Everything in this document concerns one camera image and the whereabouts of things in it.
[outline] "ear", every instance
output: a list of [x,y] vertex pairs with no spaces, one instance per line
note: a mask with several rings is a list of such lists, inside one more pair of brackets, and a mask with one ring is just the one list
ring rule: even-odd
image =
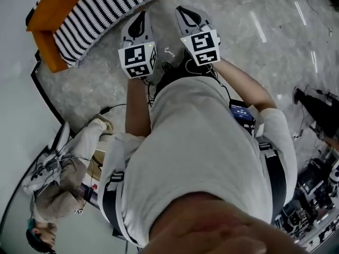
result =
[[39,230],[38,228],[33,228],[33,229],[32,229],[32,232],[33,232],[34,234],[40,234],[40,230]]

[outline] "orange sofa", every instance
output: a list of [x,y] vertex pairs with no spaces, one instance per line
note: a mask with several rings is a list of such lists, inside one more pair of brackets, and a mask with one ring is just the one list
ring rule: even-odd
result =
[[51,72],[68,68],[62,59],[53,34],[79,0],[41,0],[27,26],[32,32],[42,60]]

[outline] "polished floor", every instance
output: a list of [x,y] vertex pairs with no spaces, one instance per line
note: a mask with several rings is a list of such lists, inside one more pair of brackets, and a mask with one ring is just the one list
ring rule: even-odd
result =
[[[303,118],[301,105],[292,103],[296,85],[339,93],[339,13],[328,0],[156,0],[145,7],[159,52],[155,79],[163,60],[176,61],[181,55],[174,16],[178,5],[210,15],[221,36],[222,56],[271,93],[287,117],[291,136],[300,131]],[[110,30],[78,68],[54,75],[42,65],[38,72],[50,100],[75,130],[101,108],[126,102],[127,78],[118,57],[123,24]],[[124,111],[117,107],[106,115],[116,131],[123,131]],[[295,140],[299,168],[322,146],[307,129],[312,120],[305,114],[305,131]]]

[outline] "blue screen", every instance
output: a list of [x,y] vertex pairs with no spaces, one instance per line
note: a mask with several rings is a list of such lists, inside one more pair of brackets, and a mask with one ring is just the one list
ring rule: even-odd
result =
[[231,105],[231,112],[235,118],[252,121],[253,117],[246,107]]

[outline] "gray floor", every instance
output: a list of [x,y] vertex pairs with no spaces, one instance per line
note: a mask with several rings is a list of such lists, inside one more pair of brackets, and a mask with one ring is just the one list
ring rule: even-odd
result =
[[[247,71],[272,94],[286,114],[292,136],[299,132],[303,116],[301,105],[292,103],[294,86],[304,89],[309,84],[335,94],[339,87],[339,13],[328,0],[309,3],[318,14],[306,0],[156,0],[146,9],[159,52],[158,74],[161,61],[176,60],[182,47],[175,7],[183,4],[201,8],[210,15],[221,36],[222,56]],[[122,25],[109,31],[79,68],[51,74],[42,65],[38,72],[52,103],[75,130],[101,108],[126,102],[127,78],[118,58]],[[124,107],[106,117],[117,131],[123,131]],[[307,130],[310,122],[306,112],[306,130],[295,141],[299,167],[322,145]]]

